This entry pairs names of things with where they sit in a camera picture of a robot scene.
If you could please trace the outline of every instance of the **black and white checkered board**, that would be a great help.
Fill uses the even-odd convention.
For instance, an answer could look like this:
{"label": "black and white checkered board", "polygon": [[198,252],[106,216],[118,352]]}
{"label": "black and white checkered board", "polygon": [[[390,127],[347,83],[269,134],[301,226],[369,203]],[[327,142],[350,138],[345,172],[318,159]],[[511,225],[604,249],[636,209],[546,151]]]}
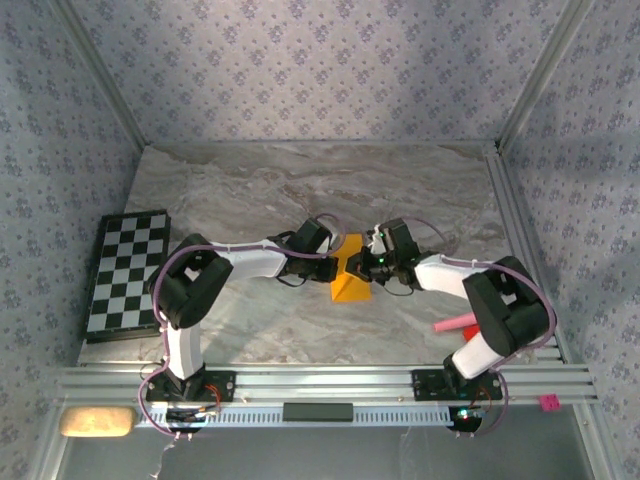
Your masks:
{"label": "black and white checkered board", "polygon": [[165,210],[102,217],[86,316],[88,343],[158,334],[144,281],[167,257]]}

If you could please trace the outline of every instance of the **yellow triangular block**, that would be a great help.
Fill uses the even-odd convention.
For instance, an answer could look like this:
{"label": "yellow triangular block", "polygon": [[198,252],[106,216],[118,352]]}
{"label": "yellow triangular block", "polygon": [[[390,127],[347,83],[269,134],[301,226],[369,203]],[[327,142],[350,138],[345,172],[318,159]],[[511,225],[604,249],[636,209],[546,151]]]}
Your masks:
{"label": "yellow triangular block", "polygon": [[334,256],[338,257],[338,275],[331,282],[331,300],[334,302],[362,302],[371,299],[371,286],[345,272],[347,260],[362,248],[362,235],[350,233],[344,245]]}

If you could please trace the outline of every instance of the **floral wallpaper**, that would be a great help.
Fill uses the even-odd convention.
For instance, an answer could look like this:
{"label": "floral wallpaper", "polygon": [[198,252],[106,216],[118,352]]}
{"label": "floral wallpaper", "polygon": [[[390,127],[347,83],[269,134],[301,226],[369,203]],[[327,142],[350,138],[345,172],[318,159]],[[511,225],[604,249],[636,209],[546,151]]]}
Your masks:
{"label": "floral wallpaper", "polygon": [[509,168],[575,353],[640,479],[640,5],[595,2]]}
{"label": "floral wallpaper", "polygon": [[150,143],[495,138],[565,3],[74,2]]}
{"label": "floral wallpaper", "polygon": [[51,368],[80,348],[87,260],[137,155],[46,2],[0,6],[0,478],[24,478]]}

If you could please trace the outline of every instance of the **table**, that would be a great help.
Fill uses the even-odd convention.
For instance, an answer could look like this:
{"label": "table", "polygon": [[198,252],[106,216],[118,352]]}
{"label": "table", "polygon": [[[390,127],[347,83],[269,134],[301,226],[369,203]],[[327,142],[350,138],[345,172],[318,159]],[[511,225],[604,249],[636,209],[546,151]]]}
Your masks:
{"label": "table", "polygon": [[[460,258],[509,253],[479,149],[431,144],[221,143],[144,151],[126,212],[166,208],[170,250],[186,235],[248,242],[296,229],[320,212],[350,232],[402,215],[435,223]],[[421,248],[442,246],[410,224]],[[442,293],[394,297],[377,285],[369,302],[335,304],[329,286],[291,289],[273,279],[225,286],[201,322],[208,363],[441,363],[463,344],[432,324],[469,311]],[[389,290],[402,293],[400,284]],[[79,362],[157,361],[159,338],[85,345]]]}

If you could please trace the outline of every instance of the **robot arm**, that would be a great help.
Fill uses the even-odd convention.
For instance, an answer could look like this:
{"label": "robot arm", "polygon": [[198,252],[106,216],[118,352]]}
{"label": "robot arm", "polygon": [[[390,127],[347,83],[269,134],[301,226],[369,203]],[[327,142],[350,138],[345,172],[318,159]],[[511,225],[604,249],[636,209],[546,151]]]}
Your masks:
{"label": "robot arm", "polygon": [[[337,258],[297,258],[287,252],[326,252],[331,238],[327,228],[315,219],[308,219],[297,232],[285,232],[260,242],[224,245],[193,234],[174,250],[169,258],[187,247],[203,247],[173,261],[158,294],[161,312],[169,321],[167,341],[171,355],[167,376],[185,399],[189,391],[199,388],[196,379],[204,370],[199,322],[223,286],[233,280],[292,274],[305,280],[330,282],[337,274]],[[147,281],[151,294],[161,268]]]}
{"label": "robot arm", "polygon": [[[464,262],[435,252],[421,253],[402,219],[377,225],[369,235],[370,243],[348,260],[349,273],[382,285],[396,277],[414,290],[441,291],[469,300],[480,333],[444,360],[452,388],[478,377],[548,330],[542,302],[516,279],[474,264],[452,265]],[[515,257],[495,264],[531,279]]]}

